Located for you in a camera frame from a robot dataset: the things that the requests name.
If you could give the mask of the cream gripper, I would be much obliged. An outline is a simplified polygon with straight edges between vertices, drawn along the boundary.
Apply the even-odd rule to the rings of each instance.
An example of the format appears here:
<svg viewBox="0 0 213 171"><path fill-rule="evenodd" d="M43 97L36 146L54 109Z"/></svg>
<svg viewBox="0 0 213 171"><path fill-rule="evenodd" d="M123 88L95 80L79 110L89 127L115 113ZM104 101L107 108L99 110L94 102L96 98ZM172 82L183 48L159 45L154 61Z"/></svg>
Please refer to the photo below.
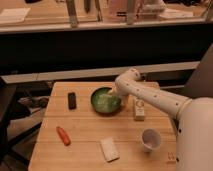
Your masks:
<svg viewBox="0 0 213 171"><path fill-rule="evenodd" d="M129 95L121 94L116 88L110 89L107 94L118 97L121 100L121 106L125 106L128 103Z"/></svg>

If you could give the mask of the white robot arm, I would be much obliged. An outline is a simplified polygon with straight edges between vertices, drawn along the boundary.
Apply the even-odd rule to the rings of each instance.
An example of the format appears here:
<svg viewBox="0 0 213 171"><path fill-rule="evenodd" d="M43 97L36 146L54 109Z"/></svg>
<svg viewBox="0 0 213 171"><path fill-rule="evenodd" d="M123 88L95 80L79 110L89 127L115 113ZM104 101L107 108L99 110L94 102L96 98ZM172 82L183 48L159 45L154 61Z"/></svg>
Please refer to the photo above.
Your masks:
<svg viewBox="0 0 213 171"><path fill-rule="evenodd" d="M130 68L115 79L112 94L142 99L179 122L176 171L213 171L213 98L189 98L139 82L140 73Z"/></svg>

